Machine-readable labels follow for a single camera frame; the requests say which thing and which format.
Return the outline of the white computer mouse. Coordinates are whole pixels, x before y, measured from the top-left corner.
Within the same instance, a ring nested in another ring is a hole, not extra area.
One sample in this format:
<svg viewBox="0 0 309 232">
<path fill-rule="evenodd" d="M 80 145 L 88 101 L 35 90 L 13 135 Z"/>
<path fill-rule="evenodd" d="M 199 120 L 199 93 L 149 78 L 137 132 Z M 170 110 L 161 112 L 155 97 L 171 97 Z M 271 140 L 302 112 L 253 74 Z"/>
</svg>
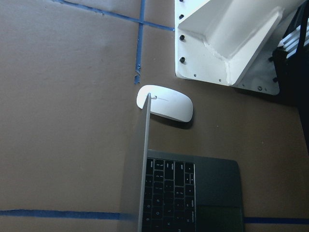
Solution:
<svg viewBox="0 0 309 232">
<path fill-rule="evenodd" d="M 154 115 L 189 122 L 193 117 L 193 103 L 186 95 L 162 86 L 145 85 L 137 93 L 136 104 L 141 109 L 151 95 L 150 112 Z"/>
</svg>

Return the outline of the dark grey laptop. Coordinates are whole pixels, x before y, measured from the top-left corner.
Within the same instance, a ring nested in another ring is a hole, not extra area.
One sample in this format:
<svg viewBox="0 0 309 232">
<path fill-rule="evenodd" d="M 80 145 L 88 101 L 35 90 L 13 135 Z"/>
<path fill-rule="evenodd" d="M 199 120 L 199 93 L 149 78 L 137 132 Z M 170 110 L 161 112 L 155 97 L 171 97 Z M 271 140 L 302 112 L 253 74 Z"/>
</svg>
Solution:
<svg viewBox="0 0 309 232">
<path fill-rule="evenodd" d="M 237 162 L 151 150 L 151 103 L 148 94 L 125 157 L 118 230 L 244 231 Z"/>
</svg>

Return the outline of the white pedestal column mount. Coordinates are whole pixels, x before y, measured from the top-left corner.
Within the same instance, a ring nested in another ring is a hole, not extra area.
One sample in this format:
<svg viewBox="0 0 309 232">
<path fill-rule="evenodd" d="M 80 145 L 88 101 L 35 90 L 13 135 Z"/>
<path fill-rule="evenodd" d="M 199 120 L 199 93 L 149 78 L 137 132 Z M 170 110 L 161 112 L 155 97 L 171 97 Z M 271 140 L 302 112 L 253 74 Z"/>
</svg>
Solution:
<svg viewBox="0 0 309 232">
<path fill-rule="evenodd" d="M 270 61 L 300 0 L 177 0 L 178 78 L 278 95 Z"/>
</svg>

